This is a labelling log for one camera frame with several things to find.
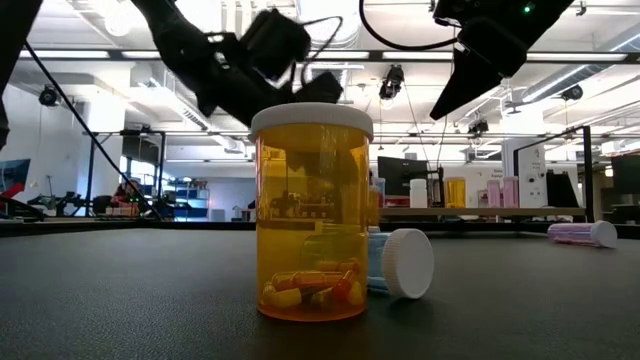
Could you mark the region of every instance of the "person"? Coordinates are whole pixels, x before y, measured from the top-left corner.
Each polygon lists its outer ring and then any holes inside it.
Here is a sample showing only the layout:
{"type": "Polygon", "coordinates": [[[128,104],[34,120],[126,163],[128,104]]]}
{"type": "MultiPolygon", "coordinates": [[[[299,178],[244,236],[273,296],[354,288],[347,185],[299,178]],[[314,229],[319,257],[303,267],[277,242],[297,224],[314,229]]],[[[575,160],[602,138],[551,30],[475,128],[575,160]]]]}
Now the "person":
{"type": "MultiPolygon", "coordinates": [[[[133,184],[133,186],[135,186],[136,189],[140,189],[140,183],[137,180],[131,180],[131,183],[133,184]]],[[[125,182],[118,186],[115,194],[113,194],[113,196],[111,197],[111,202],[115,204],[126,203],[130,202],[130,200],[135,197],[135,191],[129,184],[125,182]]]]}

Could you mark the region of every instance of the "pink bottle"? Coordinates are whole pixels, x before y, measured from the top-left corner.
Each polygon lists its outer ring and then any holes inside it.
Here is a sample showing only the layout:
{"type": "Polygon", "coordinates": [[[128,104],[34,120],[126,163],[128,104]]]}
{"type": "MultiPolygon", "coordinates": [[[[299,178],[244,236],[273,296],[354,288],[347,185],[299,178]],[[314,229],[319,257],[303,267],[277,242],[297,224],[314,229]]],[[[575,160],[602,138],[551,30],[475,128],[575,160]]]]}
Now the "pink bottle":
{"type": "Polygon", "coordinates": [[[518,191],[518,177],[509,176],[504,181],[504,207],[518,208],[520,207],[520,193],[518,191]]]}
{"type": "Polygon", "coordinates": [[[487,181],[487,197],[490,208],[500,207],[500,180],[487,181]]]}

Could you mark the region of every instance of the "pill bottle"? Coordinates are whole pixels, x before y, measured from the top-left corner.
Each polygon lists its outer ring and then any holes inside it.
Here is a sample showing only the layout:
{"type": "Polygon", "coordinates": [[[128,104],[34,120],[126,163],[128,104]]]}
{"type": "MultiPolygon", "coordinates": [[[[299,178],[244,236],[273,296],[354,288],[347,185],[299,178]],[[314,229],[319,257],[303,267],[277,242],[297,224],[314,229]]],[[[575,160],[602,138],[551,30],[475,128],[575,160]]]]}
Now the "pill bottle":
{"type": "Polygon", "coordinates": [[[433,249],[422,231],[369,233],[368,289],[401,298],[421,298],[431,285],[433,267],[433,249]]]}
{"type": "Polygon", "coordinates": [[[547,230],[549,240],[557,244],[586,245],[615,248],[618,241],[616,227],[607,221],[553,224],[547,230]]]}
{"type": "Polygon", "coordinates": [[[520,207],[519,180],[517,176],[508,176],[503,179],[504,189],[504,207],[518,208],[520,207]]]}
{"type": "Polygon", "coordinates": [[[409,181],[409,207],[427,208],[429,197],[427,195],[427,180],[413,179],[409,181]]]}
{"type": "Polygon", "coordinates": [[[334,104],[279,105],[254,117],[250,137],[258,310],[293,321],[363,312],[371,118],[334,104]]]}
{"type": "Polygon", "coordinates": [[[490,208],[502,207],[500,201],[500,180],[487,181],[487,196],[489,198],[490,208]]]}
{"type": "Polygon", "coordinates": [[[463,209],[466,207],[466,182],[462,177],[446,178],[445,202],[448,208],[463,209]]]}

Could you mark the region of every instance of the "ceiling light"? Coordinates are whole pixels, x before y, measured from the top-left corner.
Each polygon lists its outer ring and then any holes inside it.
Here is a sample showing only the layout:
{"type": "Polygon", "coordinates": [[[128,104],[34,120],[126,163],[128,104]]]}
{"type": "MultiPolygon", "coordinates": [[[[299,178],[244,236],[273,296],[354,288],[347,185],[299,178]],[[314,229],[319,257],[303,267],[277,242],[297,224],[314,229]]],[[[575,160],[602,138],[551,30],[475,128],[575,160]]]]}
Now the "ceiling light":
{"type": "Polygon", "coordinates": [[[383,52],[382,58],[386,60],[451,60],[453,54],[448,51],[390,51],[383,52]]]}
{"type": "MultiPolygon", "coordinates": [[[[36,51],[41,59],[107,59],[109,53],[102,50],[38,50],[36,51]]],[[[20,51],[20,58],[31,58],[28,51],[20,51]]]]}
{"type": "Polygon", "coordinates": [[[160,60],[160,53],[157,51],[123,51],[122,57],[146,60],[160,60]]]}
{"type": "Polygon", "coordinates": [[[586,54],[586,53],[531,53],[527,60],[534,61],[620,61],[627,54],[586,54]]]}
{"type": "Polygon", "coordinates": [[[364,65],[361,64],[309,64],[310,69],[319,70],[364,70],[364,65]]]}
{"type": "Polygon", "coordinates": [[[323,51],[316,59],[368,59],[368,51],[323,51]]]}
{"type": "Polygon", "coordinates": [[[556,86],[557,84],[567,80],[568,78],[572,77],[573,75],[579,73],[580,71],[584,70],[586,67],[587,67],[586,65],[579,66],[578,68],[574,69],[573,71],[571,71],[571,72],[561,76],[560,78],[556,79],[555,81],[551,82],[550,84],[548,84],[547,86],[543,87],[542,89],[534,92],[531,95],[526,96],[525,98],[522,99],[522,101],[524,101],[526,103],[533,101],[534,99],[536,99],[538,96],[540,96],[541,94],[543,94],[547,90],[549,90],[552,87],[556,86]]]}
{"type": "Polygon", "coordinates": [[[206,131],[174,131],[167,132],[167,136],[208,136],[206,131]]]}
{"type": "Polygon", "coordinates": [[[169,160],[169,159],[167,159],[167,160],[165,160],[165,162],[168,162],[168,163],[169,162],[172,162],[172,163],[200,163],[200,162],[205,162],[205,161],[206,160],[187,160],[187,159],[184,159],[184,160],[179,160],[179,159],[169,160]]]}

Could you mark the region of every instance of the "desk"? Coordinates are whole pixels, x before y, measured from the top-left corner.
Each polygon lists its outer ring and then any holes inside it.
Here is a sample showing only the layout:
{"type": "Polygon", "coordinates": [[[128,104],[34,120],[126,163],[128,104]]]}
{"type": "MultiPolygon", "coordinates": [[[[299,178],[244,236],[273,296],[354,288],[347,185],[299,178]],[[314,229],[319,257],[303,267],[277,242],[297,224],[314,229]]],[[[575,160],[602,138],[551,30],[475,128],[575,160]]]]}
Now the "desk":
{"type": "Polygon", "coordinates": [[[369,295],[366,313],[323,324],[258,313],[253,231],[2,238],[0,354],[602,360],[640,353],[640,241],[598,250],[515,234],[430,236],[436,267],[423,299],[369,295]]]}
{"type": "Polygon", "coordinates": [[[428,208],[428,209],[412,209],[412,208],[384,208],[380,209],[380,216],[383,218],[391,218],[394,216],[501,216],[501,217],[517,217],[517,216],[585,216],[586,210],[581,208],[428,208]]]}

